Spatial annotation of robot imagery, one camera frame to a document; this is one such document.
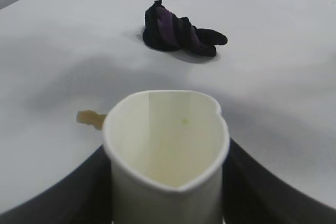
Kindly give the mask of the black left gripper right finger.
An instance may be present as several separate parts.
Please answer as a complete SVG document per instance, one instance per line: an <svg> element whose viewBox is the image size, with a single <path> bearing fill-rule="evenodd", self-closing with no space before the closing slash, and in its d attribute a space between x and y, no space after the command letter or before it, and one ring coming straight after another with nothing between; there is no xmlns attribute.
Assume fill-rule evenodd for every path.
<svg viewBox="0 0 336 224"><path fill-rule="evenodd" d="M234 141L223 165L222 199L226 223L335 223L335 209L280 180Z"/></svg>

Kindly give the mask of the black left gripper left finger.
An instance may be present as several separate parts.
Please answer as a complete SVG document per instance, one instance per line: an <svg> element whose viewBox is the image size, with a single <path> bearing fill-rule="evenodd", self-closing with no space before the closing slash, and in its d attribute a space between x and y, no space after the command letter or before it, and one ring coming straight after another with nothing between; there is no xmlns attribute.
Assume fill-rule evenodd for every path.
<svg viewBox="0 0 336 224"><path fill-rule="evenodd" d="M45 192L1 214L1 223L112 223L111 164L103 147Z"/></svg>

